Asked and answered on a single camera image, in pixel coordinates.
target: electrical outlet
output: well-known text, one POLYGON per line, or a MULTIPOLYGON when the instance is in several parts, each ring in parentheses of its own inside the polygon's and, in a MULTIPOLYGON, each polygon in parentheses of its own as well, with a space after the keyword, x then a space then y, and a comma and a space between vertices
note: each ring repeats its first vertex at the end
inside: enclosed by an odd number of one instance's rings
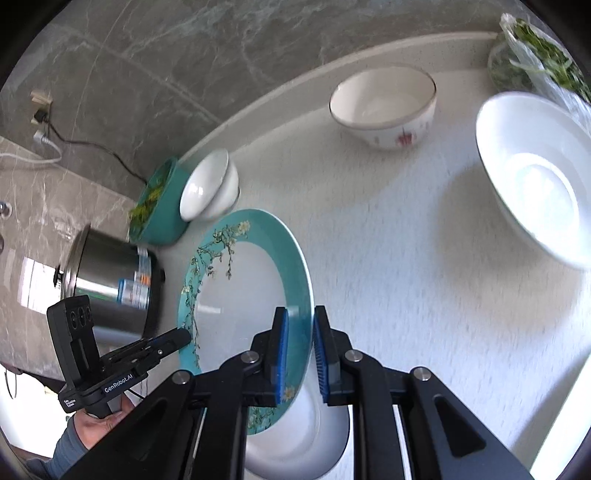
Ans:
MULTIPOLYGON (((33 90, 31 92, 31 101, 35 106, 35 111, 42 110, 47 114, 49 118, 51 118, 51 105, 53 104, 53 99, 51 95, 48 93, 42 92, 41 90, 33 90)), ((31 118, 31 123, 33 125, 39 125, 39 122, 35 120, 35 118, 31 118)))

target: human hand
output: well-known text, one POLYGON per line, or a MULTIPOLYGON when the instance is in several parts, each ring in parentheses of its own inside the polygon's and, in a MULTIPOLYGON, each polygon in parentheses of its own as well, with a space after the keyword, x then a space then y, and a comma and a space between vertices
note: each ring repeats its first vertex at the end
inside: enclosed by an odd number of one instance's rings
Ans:
POLYGON ((121 411, 113 413, 104 419, 96 419, 86 413, 86 410, 78 410, 74 414, 74 427, 82 444, 89 450, 100 439, 115 428, 127 414, 134 409, 134 404, 127 395, 121 395, 121 411))

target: sleeve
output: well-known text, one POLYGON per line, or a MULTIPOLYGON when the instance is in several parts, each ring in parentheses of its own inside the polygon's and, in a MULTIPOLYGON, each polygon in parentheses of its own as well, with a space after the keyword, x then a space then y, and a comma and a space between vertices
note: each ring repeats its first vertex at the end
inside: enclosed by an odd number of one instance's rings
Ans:
POLYGON ((80 441, 74 428, 74 415, 68 420, 66 431, 56 444, 53 458, 44 462, 38 458, 25 462, 31 473, 44 480, 57 480, 88 450, 80 441))

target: small white bowl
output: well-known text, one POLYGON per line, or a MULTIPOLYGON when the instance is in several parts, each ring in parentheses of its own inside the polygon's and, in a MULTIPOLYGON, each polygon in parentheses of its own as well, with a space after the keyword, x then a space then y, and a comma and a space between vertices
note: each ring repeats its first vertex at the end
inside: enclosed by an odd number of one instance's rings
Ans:
POLYGON ((197 218, 214 198, 228 170, 230 156, 224 148, 212 151, 191 173, 179 206, 185 222, 197 218))
POLYGON ((437 103, 431 76, 408 66, 365 70, 342 82, 330 98, 335 121, 370 146, 407 148, 429 131, 437 103))
POLYGON ((198 218, 200 220, 212 220, 224 215, 238 200, 240 188, 238 185, 238 170, 232 160, 228 162, 228 170, 222 184, 198 218))

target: white plate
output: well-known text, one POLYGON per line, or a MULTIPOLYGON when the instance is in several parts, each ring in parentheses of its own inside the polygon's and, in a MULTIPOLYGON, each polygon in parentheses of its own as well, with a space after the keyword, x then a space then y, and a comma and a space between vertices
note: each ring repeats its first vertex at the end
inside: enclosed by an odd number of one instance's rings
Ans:
POLYGON ((554 258, 591 268, 591 137, 566 111, 501 93, 476 120, 485 170, 510 224, 554 258))
POLYGON ((314 480, 338 463, 348 438, 349 409, 322 402, 312 355, 289 410, 269 429, 248 437, 245 466, 265 480, 314 480))

